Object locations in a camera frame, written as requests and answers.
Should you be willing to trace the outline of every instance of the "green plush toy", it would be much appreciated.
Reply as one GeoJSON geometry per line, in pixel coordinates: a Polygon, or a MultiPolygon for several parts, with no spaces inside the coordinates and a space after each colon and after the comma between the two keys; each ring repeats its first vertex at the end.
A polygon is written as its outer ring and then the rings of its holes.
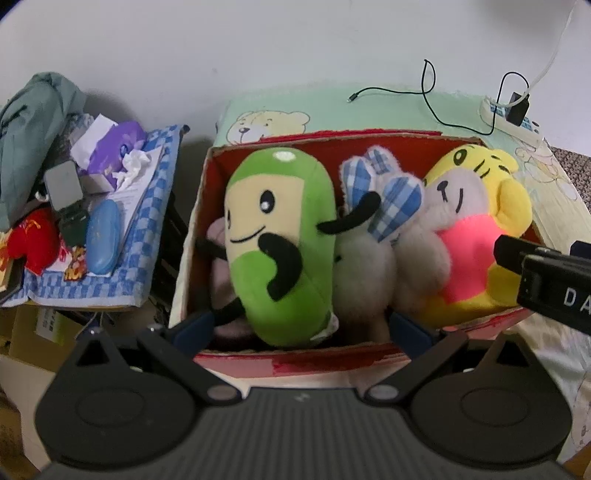
{"type": "Polygon", "coordinates": [[[216,324],[246,314],[255,333],[277,347],[322,338],[334,328],[335,234],[364,223],[379,204],[379,194],[368,193],[337,219],[332,181],[314,157],[293,148],[250,154],[226,188],[226,249],[209,244],[228,260],[237,295],[214,312],[216,324]]]}

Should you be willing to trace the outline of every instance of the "brown carpet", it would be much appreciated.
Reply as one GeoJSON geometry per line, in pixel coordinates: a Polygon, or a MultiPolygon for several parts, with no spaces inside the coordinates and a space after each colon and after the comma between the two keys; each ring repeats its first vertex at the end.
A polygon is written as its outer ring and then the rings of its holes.
{"type": "Polygon", "coordinates": [[[550,150],[591,211],[591,158],[562,148],[550,147],[550,150]]]}

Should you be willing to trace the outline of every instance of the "gray jacket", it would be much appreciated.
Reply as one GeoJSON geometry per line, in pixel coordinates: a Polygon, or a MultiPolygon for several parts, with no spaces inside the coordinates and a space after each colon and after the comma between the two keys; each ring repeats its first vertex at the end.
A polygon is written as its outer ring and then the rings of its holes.
{"type": "Polygon", "coordinates": [[[43,160],[86,95],[54,72],[37,73],[0,111],[0,231],[10,230],[31,195],[43,160]]]}

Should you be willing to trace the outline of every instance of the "purple tissue box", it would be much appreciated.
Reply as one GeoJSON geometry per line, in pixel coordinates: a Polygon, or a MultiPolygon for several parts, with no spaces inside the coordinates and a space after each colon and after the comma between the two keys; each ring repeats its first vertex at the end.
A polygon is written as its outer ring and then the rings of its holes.
{"type": "Polygon", "coordinates": [[[111,174],[123,170],[123,157],[132,150],[141,150],[145,141],[146,132],[138,122],[115,125],[97,142],[86,172],[104,175],[115,190],[117,180],[111,174]]]}

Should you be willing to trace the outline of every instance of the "white wall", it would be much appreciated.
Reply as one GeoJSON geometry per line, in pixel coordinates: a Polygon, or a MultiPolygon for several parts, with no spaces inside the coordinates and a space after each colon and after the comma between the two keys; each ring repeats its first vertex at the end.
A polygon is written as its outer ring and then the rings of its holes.
{"type": "MultiPolygon", "coordinates": [[[[239,92],[322,81],[416,87],[429,58],[438,89],[496,95],[508,70],[538,75],[572,2],[23,0],[0,23],[0,98],[55,70],[92,94],[91,113],[190,125],[175,185],[186,217],[215,122],[239,92]]],[[[591,5],[581,0],[529,114],[551,144],[589,155],[590,48],[591,5]]]]}

